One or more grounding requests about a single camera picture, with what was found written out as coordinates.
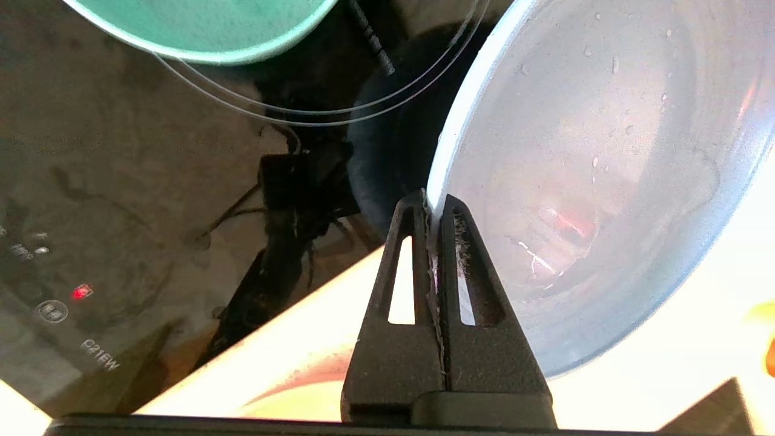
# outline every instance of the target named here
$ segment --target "black glass surface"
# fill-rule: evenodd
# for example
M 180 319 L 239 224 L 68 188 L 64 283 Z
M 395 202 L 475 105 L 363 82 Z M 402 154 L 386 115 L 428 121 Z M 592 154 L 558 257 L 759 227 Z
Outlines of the black glass surface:
M 131 412 L 185 376 L 168 362 L 206 341 L 267 242 L 258 215 L 204 250 L 188 235 L 287 137 L 343 139 L 323 126 L 410 107 L 509 3 L 340 0 L 285 54 L 202 67 L 129 47 L 63 2 L 0 2 L 0 379 L 61 416 Z M 288 136 L 278 120 L 318 127 Z M 373 143 L 362 126 L 358 152 Z M 352 251 L 340 268 L 367 253 Z

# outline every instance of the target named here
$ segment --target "plastic container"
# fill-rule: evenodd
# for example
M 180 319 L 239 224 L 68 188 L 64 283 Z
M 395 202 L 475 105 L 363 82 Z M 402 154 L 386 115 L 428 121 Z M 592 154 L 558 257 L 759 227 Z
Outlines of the plastic container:
M 485 43 L 429 202 L 468 204 L 547 376 L 637 328 L 737 207 L 773 134 L 774 13 L 518 0 Z
M 64 0 L 142 50 L 201 64 L 248 64 L 283 53 L 336 0 Z

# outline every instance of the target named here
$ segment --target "mint green bowl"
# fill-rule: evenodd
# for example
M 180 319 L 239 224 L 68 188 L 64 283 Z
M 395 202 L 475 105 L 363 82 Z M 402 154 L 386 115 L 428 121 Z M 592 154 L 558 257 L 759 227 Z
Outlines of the mint green bowl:
M 262 61 L 293 47 L 336 0 L 64 0 L 124 42 L 199 64 Z

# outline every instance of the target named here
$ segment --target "red indicator light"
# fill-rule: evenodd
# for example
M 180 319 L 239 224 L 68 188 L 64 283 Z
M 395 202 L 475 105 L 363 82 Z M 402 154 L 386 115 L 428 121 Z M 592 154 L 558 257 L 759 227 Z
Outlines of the red indicator light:
M 77 288 L 73 289 L 73 293 L 71 294 L 72 299 L 84 299 L 91 294 L 93 294 L 94 291 L 91 290 L 91 287 L 89 285 L 80 285 Z

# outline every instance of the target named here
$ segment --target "white printed label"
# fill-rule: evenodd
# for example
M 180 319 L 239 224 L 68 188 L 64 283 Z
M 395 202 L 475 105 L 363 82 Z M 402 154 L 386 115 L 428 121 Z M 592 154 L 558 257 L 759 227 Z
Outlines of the white printed label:
M 67 319 L 67 306 L 58 299 L 44 301 L 37 307 L 40 318 L 49 324 L 59 324 Z
M 97 361 L 97 365 L 100 365 L 105 371 L 112 371 L 119 366 L 113 356 L 105 352 L 100 345 L 94 339 L 87 339 L 81 344 L 81 350 L 87 355 L 90 355 Z
M 35 257 L 32 253 L 29 252 L 29 250 L 27 250 L 26 247 L 21 244 L 12 245 L 11 252 L 15 256 L 21 258 L 23 261 L 30 261 Z

